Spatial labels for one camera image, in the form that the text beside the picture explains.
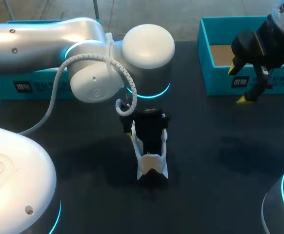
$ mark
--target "black table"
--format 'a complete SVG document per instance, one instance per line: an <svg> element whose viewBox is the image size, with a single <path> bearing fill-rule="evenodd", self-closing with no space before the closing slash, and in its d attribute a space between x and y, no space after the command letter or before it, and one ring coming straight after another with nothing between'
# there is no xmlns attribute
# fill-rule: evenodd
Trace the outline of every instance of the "black table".
<svg viewBox="0 0 284 234"><path fill-rule="evenodd" d="M171 84L164 106L172 114L168 182L136 181L136 157L115 100L58 100L29 136L57 169L61 234L264 233L262 200L284 172L284 96L264 96L256 105L207 97L196 42L176 43ZM27 129L47 106L0 101L0 127Z"/></svg>

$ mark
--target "teal box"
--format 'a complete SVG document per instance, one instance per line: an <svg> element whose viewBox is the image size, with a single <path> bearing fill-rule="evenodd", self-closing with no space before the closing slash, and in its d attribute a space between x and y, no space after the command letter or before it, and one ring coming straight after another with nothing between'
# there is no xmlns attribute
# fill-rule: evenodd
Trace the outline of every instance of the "teal box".
<svg viewBox="0 0 284 234"><path fill-rule="evenodd" d="M267 16L201 18L198 54L208 96L242 95L256 83L252 65L245 66L235 77L228 75L230 66L216 66L210 46L230 45L239 32L255 31L266 19ZM233 85L236 82L245 85ZM284 94L284 65L273 71L269 83L273 88L266 89L264 94Z"/></svg>
<svg viewBox="0 0 284 234"><path fill-rule="evenodd" d="M9 21L7 23L54 23L60 20ZM50 99L57 69L46 69L28 74L0 76L1 100ZM58 86L57 98L75 98L65 70Z"/></svg>

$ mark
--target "coiled cable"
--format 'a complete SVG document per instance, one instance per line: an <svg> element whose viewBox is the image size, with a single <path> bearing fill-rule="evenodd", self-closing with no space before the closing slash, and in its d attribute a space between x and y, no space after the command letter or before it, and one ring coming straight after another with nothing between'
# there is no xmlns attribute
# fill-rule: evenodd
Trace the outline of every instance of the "coiled cable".
<svg viewBox="0 0 284 234"><path fill-rule="evenodd" d="M29 133L37 130L39 127L41 127L46 122L46 120L50 117L51 112L53 110L55 100L56 100L56 93L57 93L57 90L58 90L58 85L59 85L60 78L61 78L61 75L62 75L64 69L67 66L69 66L71 63L81 61L81 60L94 60L94 61L101 61L101 62L109 63L113 67L117 68L117 70L119 70L121 73L123 73L123 75L126 77L128 83L129 83L131 91L132 91L132 103L131 103L128 110L123 111L121 109L123 101L121 99L118 99L115 103L116 111L120 116L128 116L128 115L130 115L134 112L134 110L136 109L136 106L137 106L137 102L138 102L138 94L137 94L136 85L135 85L131 75L128 73L128 71L119 62L117 62L116 60L114 60L112 58L108 58L106 56L96 55L96 54L80 54L80 55L75 55L75 56L68 58L59 67L59 70L55 75L55 79L54 79L54 83L53 83L53 89L52 89L50 104L49 104L49 107L48 107L45 115L43 116L43 118L37 124L32 126L31 128L29 128L29 129L27 129L27 130L25 130L25 131L23 131L19 134L21 134L21 135L29 134Z"/></svg>

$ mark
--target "concrete floor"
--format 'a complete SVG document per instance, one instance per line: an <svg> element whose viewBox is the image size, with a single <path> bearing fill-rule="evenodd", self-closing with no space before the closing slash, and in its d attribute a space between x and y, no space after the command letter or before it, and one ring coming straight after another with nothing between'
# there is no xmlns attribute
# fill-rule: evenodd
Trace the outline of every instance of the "concrete floor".
<svg viewBox="0 0 284 234"><path fill-rule="evenodd" d="M17 20L95 18L92 0L9 0ZM98 0L101 23L122 39L132 27L153 23L175 40L196 40L201 17L267 15L278 0ZM0 23L9 15L0 0Z"/></svg>

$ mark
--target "open box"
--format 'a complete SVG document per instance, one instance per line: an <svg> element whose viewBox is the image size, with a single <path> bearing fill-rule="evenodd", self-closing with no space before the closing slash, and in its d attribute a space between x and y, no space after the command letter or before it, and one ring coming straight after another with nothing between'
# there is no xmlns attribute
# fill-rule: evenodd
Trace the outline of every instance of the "open box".
<svg viewBox="0 0 284 234"><path fill-rule="evenodd" d="M207 95L242 95L256 83L252 65L246 65L237 76L228 71L234 57L231 42L243 30L257 30L267 16L201 18L198 54ZM264 94L284 94L284 65L274 69Z"/></svg>

